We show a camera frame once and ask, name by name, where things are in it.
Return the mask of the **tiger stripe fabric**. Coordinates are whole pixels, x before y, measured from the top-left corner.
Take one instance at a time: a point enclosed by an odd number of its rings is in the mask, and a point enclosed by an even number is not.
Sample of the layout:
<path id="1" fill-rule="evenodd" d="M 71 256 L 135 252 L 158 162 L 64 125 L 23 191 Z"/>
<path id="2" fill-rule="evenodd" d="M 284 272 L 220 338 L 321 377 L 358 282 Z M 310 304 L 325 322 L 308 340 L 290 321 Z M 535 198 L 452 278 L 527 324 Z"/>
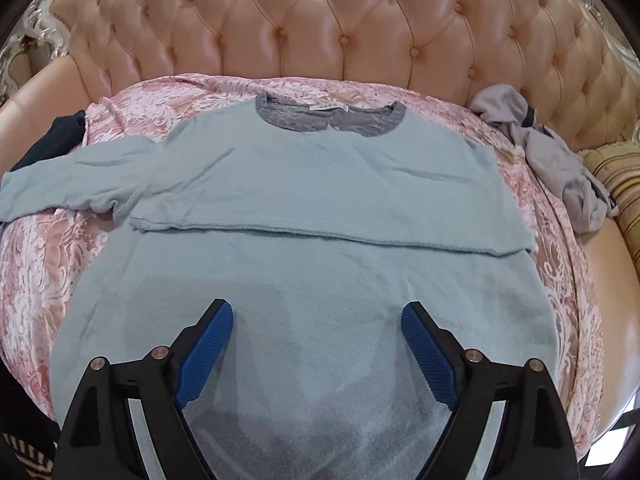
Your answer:
<path id="1" fill-rule="evenodd" d="M 51 480 L 53 460 L 24 440 L 1 436 L 1 478 L 6 480 Z"/>

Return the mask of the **light blue long-sleeve sweater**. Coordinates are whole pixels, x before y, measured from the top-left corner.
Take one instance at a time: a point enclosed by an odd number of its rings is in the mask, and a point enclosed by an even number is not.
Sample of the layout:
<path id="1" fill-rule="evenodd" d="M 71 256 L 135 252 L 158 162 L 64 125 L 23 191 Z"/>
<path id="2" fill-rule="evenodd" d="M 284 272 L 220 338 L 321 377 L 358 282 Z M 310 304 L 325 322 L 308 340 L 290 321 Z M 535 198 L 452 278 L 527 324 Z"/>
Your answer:
<path id="1" fill-rule="evenodd" d="M 224 359 L 186 411 L 226 479 L 410 479 L 449 413 L 400 332 L 419 301 L 466 348 L 555 367 L 533 232 L 496 153 L 410 112 L 262 94 L 6 174 L 1 218 L 112 215 L 50 364 L 64 417 L 89 361 L 139 359 L 227 300 Z"/>

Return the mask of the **pink floral bed quilt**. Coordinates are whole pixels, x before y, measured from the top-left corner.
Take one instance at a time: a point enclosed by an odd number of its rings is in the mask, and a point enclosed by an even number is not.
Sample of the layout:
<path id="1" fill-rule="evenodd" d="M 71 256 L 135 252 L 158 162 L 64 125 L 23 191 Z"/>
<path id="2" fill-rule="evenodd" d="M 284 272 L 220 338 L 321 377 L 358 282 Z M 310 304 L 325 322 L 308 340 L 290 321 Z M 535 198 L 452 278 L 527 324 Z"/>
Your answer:
<path id="1" fill-rule="evenodd" d="M 183 119 L 260 92 L 308 104 L 376 107 L 397 101 L 496 150 L 500 174 L 535 234 L 533 259 L 559 334 L 559 394 L 576 451 L 585 454 L 599 433 L 604 349 L 584 246 L 564 205 L 529 169 L 523 151 L 465 108 L 388 84 L 186 74 L 142 81 L 89 105 L 82 140 L 89 145 L 127 134 L 162 140 Z M 1 230 L 1 356 L 46 415 L 53 412 L 49 364 L 58 328 L 81 273 L 102 249 L 112 226 L 110 218 L 89 211 L 50 209 Z"/>

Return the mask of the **grey crumpled garment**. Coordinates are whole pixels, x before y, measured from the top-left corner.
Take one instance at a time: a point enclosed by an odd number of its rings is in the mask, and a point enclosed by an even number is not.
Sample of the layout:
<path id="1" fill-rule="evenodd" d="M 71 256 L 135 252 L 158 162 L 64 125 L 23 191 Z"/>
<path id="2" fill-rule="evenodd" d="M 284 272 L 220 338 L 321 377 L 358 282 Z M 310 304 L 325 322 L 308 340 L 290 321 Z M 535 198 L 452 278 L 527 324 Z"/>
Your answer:
<path id="1" fill-rule="evenodd" d="M 522 149 L 534 174 L 563 203 L 575 233 L 597 232 L 607 218 L 618 215 L 613 194 L 557 133 L 538 120 L 518 90 L 508 84 L 489 86 L 473 96 L 469 110 Z"/>

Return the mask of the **dark navy garment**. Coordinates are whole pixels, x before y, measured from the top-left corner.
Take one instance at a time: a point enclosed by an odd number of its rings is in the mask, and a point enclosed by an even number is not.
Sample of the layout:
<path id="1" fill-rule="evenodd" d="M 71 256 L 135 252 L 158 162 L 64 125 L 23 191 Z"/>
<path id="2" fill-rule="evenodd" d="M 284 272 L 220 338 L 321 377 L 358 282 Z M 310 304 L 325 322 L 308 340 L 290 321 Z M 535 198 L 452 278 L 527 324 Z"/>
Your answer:
<path id="1" fill-rule="evenodd" d="M 47 133 L 11 168 L 12 171 L 68 154 L 84 140 L 86 112 L 55 118 Z"/>

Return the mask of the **peach tufted leather headboard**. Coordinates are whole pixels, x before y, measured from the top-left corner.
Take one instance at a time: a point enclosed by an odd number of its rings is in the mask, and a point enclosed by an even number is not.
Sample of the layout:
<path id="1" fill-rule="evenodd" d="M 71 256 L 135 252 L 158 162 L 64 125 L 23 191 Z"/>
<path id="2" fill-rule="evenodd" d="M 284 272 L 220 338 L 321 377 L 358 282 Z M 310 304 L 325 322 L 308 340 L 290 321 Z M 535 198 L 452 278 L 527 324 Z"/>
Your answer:
<path id="1" fill-rule="evenodd" d="M 639 125 L 639 74 L 579 0 L 53 1 L 68 55 L 1 107 L 1 175 L 56 116 L 190 73 L 378 82 L 464 106 L 503 82 L 578 152 Z M 583 240 L 603 336 L 600 437 L 639 382 L 639 281 L 613 220 Z"/>

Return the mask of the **striped green gold pillow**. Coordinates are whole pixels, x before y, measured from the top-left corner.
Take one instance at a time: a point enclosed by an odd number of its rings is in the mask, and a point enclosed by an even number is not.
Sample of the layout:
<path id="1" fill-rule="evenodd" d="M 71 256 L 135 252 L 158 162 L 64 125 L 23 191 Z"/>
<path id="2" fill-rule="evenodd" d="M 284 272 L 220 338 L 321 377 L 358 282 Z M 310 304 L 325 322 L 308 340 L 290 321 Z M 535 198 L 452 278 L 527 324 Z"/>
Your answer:
<path id="1" fill-rule="evenodd" d="M 581 153 L 585 166 L 613 195 L 618 206 L 615 221 L 636 271 L 640 254 L 640 154 L 637 142 L 606 144 Z"/>

